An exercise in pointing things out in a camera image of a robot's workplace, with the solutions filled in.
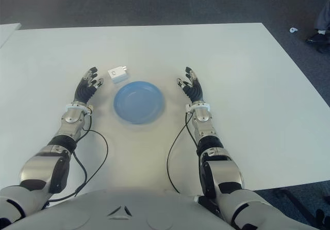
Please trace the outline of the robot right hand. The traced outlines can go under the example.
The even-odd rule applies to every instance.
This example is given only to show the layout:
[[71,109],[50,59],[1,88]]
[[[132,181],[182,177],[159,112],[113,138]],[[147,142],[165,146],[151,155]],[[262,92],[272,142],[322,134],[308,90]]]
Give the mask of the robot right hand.
[[203,90],[195,72],[190,67],[186,67],[185,72],[189,82],[178,78],[178,86],[181,87],[185,95],[190,99],[192,103],[203,101]]

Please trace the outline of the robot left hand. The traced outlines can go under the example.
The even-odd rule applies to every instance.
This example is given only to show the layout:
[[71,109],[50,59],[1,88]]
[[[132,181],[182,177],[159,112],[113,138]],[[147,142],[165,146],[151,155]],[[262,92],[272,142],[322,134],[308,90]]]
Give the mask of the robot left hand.
[[104,79],[97,77],[97,68],[90,68],[81,78],[74,94],[74,102],[86,104],[95,94],[97,89],[103,85]]

